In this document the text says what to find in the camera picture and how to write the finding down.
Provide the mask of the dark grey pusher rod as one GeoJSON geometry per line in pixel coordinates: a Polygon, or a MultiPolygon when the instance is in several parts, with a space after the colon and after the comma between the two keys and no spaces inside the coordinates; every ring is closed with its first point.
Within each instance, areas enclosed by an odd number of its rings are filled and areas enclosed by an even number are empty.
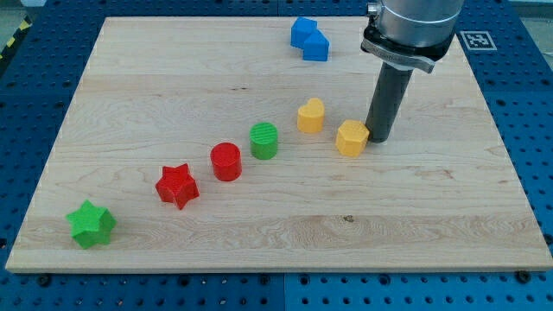
{"type": "Polygon", "coordinates": [[[383,143],[388,139],[411,75],[411,70],[398,70],[385,62],[382,64],[365,120],[372,143],[383,143]]]}

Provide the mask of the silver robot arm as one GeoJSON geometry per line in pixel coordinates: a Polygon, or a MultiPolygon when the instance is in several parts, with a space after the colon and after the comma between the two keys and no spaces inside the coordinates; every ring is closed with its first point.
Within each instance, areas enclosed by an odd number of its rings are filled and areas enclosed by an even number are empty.
{"type": "Polygon", "coordinates": [[[385,142],[414,70],[432,73],[447,53],[463,0],[377,0],[367,4],[360,49],[382,60],[365,125],[385,142]]]}

